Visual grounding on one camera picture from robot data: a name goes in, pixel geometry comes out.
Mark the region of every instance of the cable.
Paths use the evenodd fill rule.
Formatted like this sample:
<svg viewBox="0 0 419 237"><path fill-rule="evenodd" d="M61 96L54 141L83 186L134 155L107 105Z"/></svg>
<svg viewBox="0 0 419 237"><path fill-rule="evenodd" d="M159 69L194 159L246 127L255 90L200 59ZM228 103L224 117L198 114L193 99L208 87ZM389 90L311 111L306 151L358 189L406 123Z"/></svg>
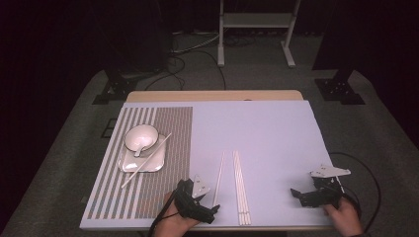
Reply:
<svg viewBox="0 0 419 237"><path fill-rule="evenodd" d="M201 51L201 50L190 50L190 51L187 51L187 52L177 53L176 55L183 55L183 54L192 53L192 52L204 53L212 59L212 61L215 63L216 67L218 68L219 73L221 74L224 90L227 90L224 74L222 73L221 68L218 67L218 63L216 62L216 59L210 53L205 52L205 51Z"/></svg>
<svg viewBox="0 0 419 237"><path fill-rule="evenodd" d="M364 232L367 233L368 230L370 229L371 225L373 224L374 220L376 219L377 214L378 214L378 211L379 211L379 208L381 207L381 188L379 187L378 180L377 180L376 176L374 176L374 174L371 171L371 169L364 162L362 162L360 159L358 159L357 157L352 156L350 154L346 154L344 152L329 152L329 155L343 155L343 156L350 157L350 158L358 161L358 163L360 163L362 166L364 166L364 168L366 168L366 170L370 173L371 177L373 178L374 182L376 183L377 195L378 195L378 198L377 198L377 206L376 206L376 210L374 211L373 216L371 217L371 219L368 222L366 228L364 229Z"/></svg>
<svg viewBox="0 0 419 237"><path fill-rule="evenodd" d="M172 56L173 58L176 58L176 59L179 59L180 61L182 61L183 62L183 64L182 64L182 67L178 70L178 71L176 71L176 72L170 72L170 70L169 69L166 69L166 71L169 73L168 75L165 75L165 76L162 76L162 77L159 77L159 78L157 78L157 79L154 79L154 81L152 81L150 84L148 84L145 88L144 88L144 91L147 91L152 85L154 85L154 83L156 83L156 82L158 82L158 81L160 81L160 80L162 80L162 79L164 79L164 78L167 78L167 77L169 77L169 76L174 76L177 80L178 80L178 82L179 82L179 84L180 84L180 86L181 86L181 91L183 90L183 86L185 85L185 80L184 79L182 79L182 78L180 78L180 77L178 77L178 76L176 76L175 74L177 74L177 73L179 73L179 72L181 72L184 68L185 68L185 61L182 59L182 58L180 58L180 57L175 57L175 56Z"/></svg>
<svg viewBox="0 0 419 237"><path fill-rule="evenodd" d="M172 195L170 195L169 199L164 204L160 213L158 213L157 217L153 220L153 223L151 224L150 229L148 230L148 235L147 235L148 237L153 236L154 230L155 230L158 222L160 222L163 218L165 218L165 217L163 217L163 215L164 215L164 213L166 213L166 210L169 208L170 204L175 199L176 192L178 192L178 189L176 189L175 191L172 192Z"/></svg>
<svg viewBox="0 0 419 237"><path fill-rule="evenodd" d="M198 48L198 47L202 47L202 46L207 45L207 44L209 44L210 42L212 42L212 41L214 41L214 40L218 39L218 37L219 37L219 35L216 35L216 37L214 37L214 38L212 38L212 39L209 39L209 40L207 40L207 41L204 41L204 42L202 42L202 43L200 43L200 44L198 44L198 45L195 45L195 46L192 46L192 47L189 47L189 48L185 48L185 49L181 49L181 50L173 50L173 53L182 53L182 52L187 52L187 51L190 51L190 50L192 50L192 49L195 49L195 48Z"/></svg>
<svg viewBox="0 0 419 237"><path fill-rule="evenodd" d="M168 216L161 217L161 219L166 219L166 218L172 217L172 216L177 215L177 214L179 214L179 212L176 212L176 213L168 215Z"/></svg>

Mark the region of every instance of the black stand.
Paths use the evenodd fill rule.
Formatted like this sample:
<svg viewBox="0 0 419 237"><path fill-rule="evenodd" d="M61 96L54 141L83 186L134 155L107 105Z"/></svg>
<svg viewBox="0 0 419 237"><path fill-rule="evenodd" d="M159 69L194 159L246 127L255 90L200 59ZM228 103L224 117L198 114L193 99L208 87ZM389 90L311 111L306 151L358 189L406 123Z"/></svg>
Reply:
<svg viewBox="0 0 419 237"><path fill-rule="evenodd" d="M125 101L128 94L135 90L138 80L153 76L155 72L134 73L134 77L124 77L118 70L105 70L108 83L101 95L97 95L93 105L107 105L109 101Z"/></svg>
<svg viewBox="0 0 419 237"><path fill-rule="evenodd" d="M354 69L347 67L339 69L332 79L314 79L325 101L340 101L342 105L364 105L359 94L352 90L348 79Z"/></svg>

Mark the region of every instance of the gray carpet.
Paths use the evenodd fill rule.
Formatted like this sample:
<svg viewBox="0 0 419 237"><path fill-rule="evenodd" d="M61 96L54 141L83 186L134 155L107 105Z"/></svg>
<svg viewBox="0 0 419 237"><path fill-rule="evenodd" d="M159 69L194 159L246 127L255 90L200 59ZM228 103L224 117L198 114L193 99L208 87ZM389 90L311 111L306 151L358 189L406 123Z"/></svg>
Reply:
<svg viewBox="0 0 419 237"><path fill-rule="evenodd" d="M202 40L202 37L179 36L178 48ZM221 69L226 88L301 91L310 101L328 151L345 152L359 158L379 182L382 203L370 229L373 236L419 236L416 224L419 219L419 151L377 97L372 84L354 72L349 83L366 104L343 106L339 102L325 102L314 79L331 78L335 71L311 71L321 38L293 37L294 69L287 67L279 41L279 38L260 37L247 46L226 48L225 66ZM216 58L216 46L200 50ZM211 57L201 52L179 57L186 63L177 74L185 81L184 90L223 89L221 74ZM172 58L170 64L175 71L182 62ZM162 75L140 81L137 90L143 90ZM92 105L106 82L103 71L92 78L2 236L138 236L135 232L84 231L78 227L109 142L101 138L102 132L109 119L118 116L123 104L123 101L111 101L108 105ZM149 88L179 89L179 81L174 77L159 80ZM362 221L367 224L377 205L377 189L372 177L354 159L344 155L331 158L336 166L353 172L342 182L358 195L364 212ZM281 236L280 233L268 235ZM330 230L289 232L288 236L339 235Z"/></svg>

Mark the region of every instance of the white tabletop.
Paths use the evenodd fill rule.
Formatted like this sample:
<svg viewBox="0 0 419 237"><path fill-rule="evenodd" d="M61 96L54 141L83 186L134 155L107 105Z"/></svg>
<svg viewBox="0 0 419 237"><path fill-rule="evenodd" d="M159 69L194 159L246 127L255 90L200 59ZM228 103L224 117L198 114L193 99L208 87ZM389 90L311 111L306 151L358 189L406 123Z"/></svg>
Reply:
<svg viewBox="0 0 419 237"><path fill-rule="evenodd" d="M308 173L321 164L331 165L308 101L150 102L125 103L124 108L192 108L189 177L200 175L212 188L201 201L203 206L212 205L218 168L225 153L218 192L221 208L212 224L203 223L196 229L292 230L330 226L321 208L301 207L290 192L290 188L304 193L313 191ZM114 131L111 140L117 139L116 134ZM238 226L234 150L240 154L252 218L252 225L246 227ZM148 228L153 218L89 217L97 192L102 192L98 184L106 176L104 169L105 165L101 167L80 227Z"/></svg>

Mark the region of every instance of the wooden table edge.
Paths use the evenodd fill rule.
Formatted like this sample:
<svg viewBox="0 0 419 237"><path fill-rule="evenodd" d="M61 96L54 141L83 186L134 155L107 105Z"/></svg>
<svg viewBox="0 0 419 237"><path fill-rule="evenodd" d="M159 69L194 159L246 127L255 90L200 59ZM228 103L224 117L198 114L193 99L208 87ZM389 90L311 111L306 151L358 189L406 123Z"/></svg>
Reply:
<svg viewBox="0 0 419 237"><path fill-rule="evenodd" d="M184 102L184 101L302 101L297 90L244 91L133 91L127 102Z"/></svg>

